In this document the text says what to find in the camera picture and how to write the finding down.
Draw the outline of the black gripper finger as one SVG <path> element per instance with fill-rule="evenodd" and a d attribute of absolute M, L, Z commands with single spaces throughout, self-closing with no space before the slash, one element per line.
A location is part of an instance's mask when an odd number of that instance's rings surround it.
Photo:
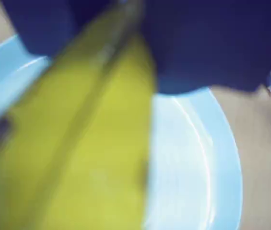
<path fill-rule="evenodd" d="M 147 0 L 142 33 L 159 93 L 254 92 L 271 72 L 271 0 Z"/>
<path fill-rule="evenodd" d="M 81 0 L 1 0 L 29 53 L 53 57 L 79 32 Z"/>

